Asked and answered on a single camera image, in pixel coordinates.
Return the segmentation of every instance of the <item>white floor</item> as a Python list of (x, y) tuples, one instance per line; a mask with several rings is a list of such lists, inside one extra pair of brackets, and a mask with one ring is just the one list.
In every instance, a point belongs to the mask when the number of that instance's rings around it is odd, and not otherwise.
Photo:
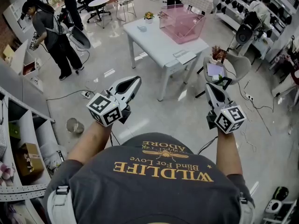
[[(137, 18), (142, 18), (147, 11), (157, 14), (165, 3), (162, 0), (156, 2), (135, 0), (134, 5)], [(217, 134), (215, 129), (209, 130), (206, 122), (206, 115), (210, 111), (206, 96), (199, 99), (194, 98), (196, 94), (203, 91), (205, 84), (203, 74), (197, 75), (196, 71), (202, 66), (203, 57), (209, 55), (211, 50), (207, 49), (201, 55), (188, 85), (183, 84), (183, 78), (187, 71), (174, 74), (168, 83), (164, 101), (159, 102), (157, 96), (160, 89), (160, 68), (148, 56), (143, 56), (138, 60), (138, 66), (134, 70), (131, 69), (127, 35), (122, 29), (124, 22), (115, 18), (115, 8), (110, 11), (113, 20), (106, 25), (105, 29), (98, 26), (94, 19), (87, 24), (89, 15), (82, 11), (82, 21), (93, 45), (93, 48), (90, 49), (90, 58), (79, 76), (73, 72), (64, 81), (59, 81), (60, 70), (50, 59), (42, 67), (39, 75), (44, 83), (45, 96), (58, 98), (77, 90), (86, 89), (86, 86), (96, 89), (96, 92), (101, 92), (121, 77), (139, 75), (142, 78), (142, 85), (137, 96), (131, 102), (133, 111), (131, 116), (125, 125), (116, 123), (113, 126), (113, 133), (117, 140), (123, 143), (138, 134), (161, 132), (172, 135), (197, 153)], [(132, 14), (128, 13), (126, 13), (126, 17), (130, 21), (135, 19)], [(224, 49), (228, 47), (233, 36), (232, 30), (228, 26), (211, 15), (208, 16), (201, 34), (201, 38), (209, 46), (218, 45)], [(135, 56), (142, 52), (138, 46), (135, 46)], [(82, 61), (86, 60), (87, 54), (78, 53)], [(247, 56), (252, 60), (252, 51), (249, 51)], [(271, 90), (278, 84), (278, 78), (268, 70), (269, 64), (266, 62), (256, 72), (260, 62), (257, 60), (252, 66), (251, 72), (240, 82), (241, 90), (243, 91), (249, 82), (245, 91), (254, 97), (256, 107), (272, 106)], [(93, 82), (96, 78), (99, 80), (98, 83)], [(257, 182), (259, 183), (253, 198), (256, 203), (256, 216), (257, 219), (260, 219), (277, 186), (283, 185), (290, 190), (289, 200), (298, 195), (299, 141), (296, 124), (294, 124), (295, 128), (292, 134), (288, 134), (291, 117), (293, 123), (298, 119), (296, 115), (298, 109), (294, 108), (292, 112), (288, 111), (288, 106), (292, 103), (292, 93), (279, 100), (275, 99), (274, 113), (268, 108), (259, 110), (264, 124), (252, 104), (241, 97), (238, 85), (230, 86), (228, 92), (231, 98), (241, 105), (249, 118), (247, 125), (235, 132), (235, 136), (248, 188), (251, 189)], [(66, 121), (74, 117), (83, 123), (85, 128), (88, 128), (93, 119), (85, 107), (87, 103), (88, 100), (84, 99), (80, 92), (48, 102), (51, 116), (56, 120), (54, 128), (59, 144), (68, 150), (75, 145), (78, 137), (67, 132)], [(117, 141), (114, 138), (113, 140), (114, 145), (117, 145)], [(216, 142), (202, 154), (215, 161)]]

